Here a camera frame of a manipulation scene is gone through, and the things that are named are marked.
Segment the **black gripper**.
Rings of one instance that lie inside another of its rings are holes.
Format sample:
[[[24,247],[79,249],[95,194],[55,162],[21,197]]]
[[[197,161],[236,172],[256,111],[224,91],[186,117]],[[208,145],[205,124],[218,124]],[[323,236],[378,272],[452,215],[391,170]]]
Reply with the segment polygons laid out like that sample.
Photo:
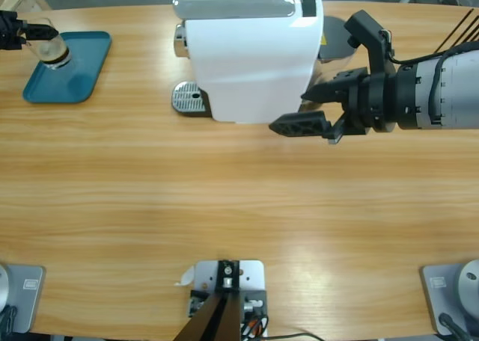
[[[415,71],[367,73],[367,67],[345,70],[333,79],[313,85],[301,95],[309,102],[339,102],[343,114],[332,126],[323,111],[283,114],[269,129],[288,138],[323,136],[336,144],[343,136],[366,135],[369,130],[391,132],[417,129]]]
[[[18,19],[17,12],[1,11],[1,50],[21,50],[26,40],[52,40],[58,31],[51,25],[28,24]]]

